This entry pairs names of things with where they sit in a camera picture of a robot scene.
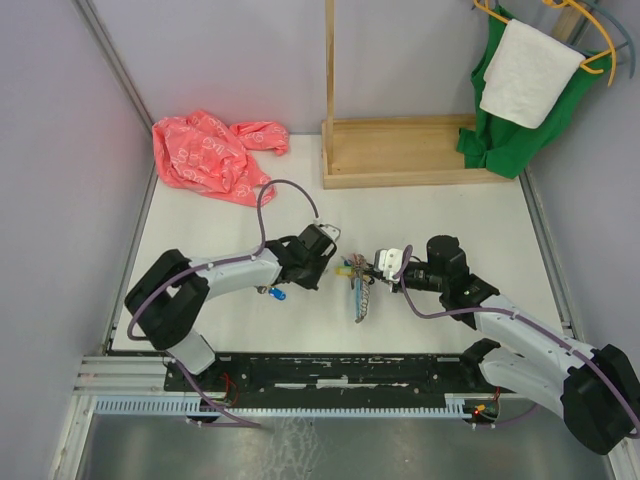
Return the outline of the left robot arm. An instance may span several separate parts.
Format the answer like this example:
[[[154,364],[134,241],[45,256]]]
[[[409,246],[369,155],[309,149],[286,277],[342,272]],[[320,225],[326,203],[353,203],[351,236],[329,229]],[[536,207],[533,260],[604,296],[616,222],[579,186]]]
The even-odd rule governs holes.
[[[333,225],[310,224],[297,236],[265,242],[257,253],[191,259],[171,249],[128,292],[124,305],[143,338],[181,363],[198,389],[209,390],[219,383],[221,366],[194,327],[204,303],[247,288],[268,292],[289,283],[316,290],[339,236]]]

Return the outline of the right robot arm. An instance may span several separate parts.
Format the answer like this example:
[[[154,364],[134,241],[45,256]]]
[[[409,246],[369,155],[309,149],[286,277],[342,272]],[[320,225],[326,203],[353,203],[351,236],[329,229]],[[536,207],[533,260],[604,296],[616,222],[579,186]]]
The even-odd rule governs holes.
[[[626,354],[611,344],[597,349],[528,317],[471,272],[457,238],[429,239],[423,261],[410,247],[381,249],[367,271],[394,293],[438,294],[444,315],[482,334],[458,368],[467,389],[490,384],[524,396],[600,455],[638,438],[639,379]]]

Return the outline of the silver key holder blue handle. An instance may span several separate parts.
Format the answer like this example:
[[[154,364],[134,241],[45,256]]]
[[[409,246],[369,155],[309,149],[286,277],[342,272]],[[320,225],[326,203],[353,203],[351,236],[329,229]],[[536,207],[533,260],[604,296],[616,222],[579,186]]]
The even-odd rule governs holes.
[[[350,258],[350,286],[355,300],[355,323],[361,323],[368,314],[370,287],[375,282],[365,257],[353,254]]]

